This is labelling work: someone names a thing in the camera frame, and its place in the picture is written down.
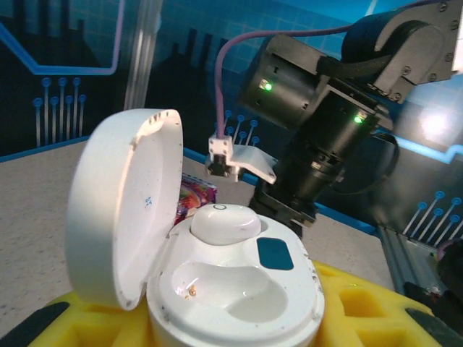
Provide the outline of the aluminium frame post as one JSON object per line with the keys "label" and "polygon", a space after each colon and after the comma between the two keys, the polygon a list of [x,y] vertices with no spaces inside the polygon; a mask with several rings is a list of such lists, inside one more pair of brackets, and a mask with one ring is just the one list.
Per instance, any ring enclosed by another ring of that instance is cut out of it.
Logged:
{"label": "aluminium frame post", "polygon": [[124,110],[143,108],[145,105],[157,34],[161,26],[162,4],[163,0],[140,0]]}

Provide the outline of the white oval charging case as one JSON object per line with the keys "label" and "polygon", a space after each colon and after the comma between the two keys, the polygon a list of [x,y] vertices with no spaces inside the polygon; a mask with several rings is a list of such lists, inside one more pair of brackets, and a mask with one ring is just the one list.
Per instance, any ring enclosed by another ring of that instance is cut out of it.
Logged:
{"label": "white oval charging case", "polygon": [[96,127],[69,195],[74,292],[126,311],[145,299],[162,347],[309,347],[325,298],[298,236],[258,215],[261,232],[245,241],[197,239],[193,216],[174,224],[182,161],[175,110],[122,111]]}

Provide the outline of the purple candy bag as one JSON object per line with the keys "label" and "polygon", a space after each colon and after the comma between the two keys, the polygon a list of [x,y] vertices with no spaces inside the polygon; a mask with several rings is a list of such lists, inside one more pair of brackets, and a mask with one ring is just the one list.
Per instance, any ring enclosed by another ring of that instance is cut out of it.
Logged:
{"label": "purple candy bag", "polygon": [[182,174],[174,224],[192,217],[202,206],[215,203],[216,196],[217,188],[213,184],[187,173]]}

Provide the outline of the white oval earbud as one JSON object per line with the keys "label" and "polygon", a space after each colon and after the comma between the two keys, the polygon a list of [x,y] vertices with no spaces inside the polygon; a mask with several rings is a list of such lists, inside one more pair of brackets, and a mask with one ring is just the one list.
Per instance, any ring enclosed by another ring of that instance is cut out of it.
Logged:
{"label": "white oval earbud", "polygon": [[190,232],[213,246],[227,246],[260,234],[262,223],[248,207],[212,204],[201,207],[193,216]]}

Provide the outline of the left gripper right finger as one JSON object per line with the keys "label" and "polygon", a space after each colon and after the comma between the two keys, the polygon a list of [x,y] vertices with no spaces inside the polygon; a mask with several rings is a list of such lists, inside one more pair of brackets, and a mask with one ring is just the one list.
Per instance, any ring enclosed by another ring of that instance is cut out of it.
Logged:
{"label": "left gripper right finger", "polygon": [[325,312],[310,347],[463,347],[463,337],[430,308],[314,261]]}

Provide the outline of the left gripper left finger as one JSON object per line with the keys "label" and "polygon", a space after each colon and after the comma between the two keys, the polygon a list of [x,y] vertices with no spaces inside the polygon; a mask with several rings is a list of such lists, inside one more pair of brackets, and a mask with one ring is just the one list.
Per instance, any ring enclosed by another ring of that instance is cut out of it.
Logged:
{"label": "left gripper left finger", "polygon": [[145,299],[124,311],[69,292],[13,327],[0,338],[0,347],[156,347],[156,337]]}

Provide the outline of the aluminium side rail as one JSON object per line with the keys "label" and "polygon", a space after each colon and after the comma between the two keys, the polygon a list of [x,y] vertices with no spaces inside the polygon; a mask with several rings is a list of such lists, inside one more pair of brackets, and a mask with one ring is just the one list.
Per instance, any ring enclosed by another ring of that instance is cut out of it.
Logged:
{"label": "aluminium side rail", "polygon": [[437,249],[389,228],[380,218],[375,222],[395,290],[406,295],[406,284],[411,283],[428,293],[444,294],[447,287],[437,272]]}

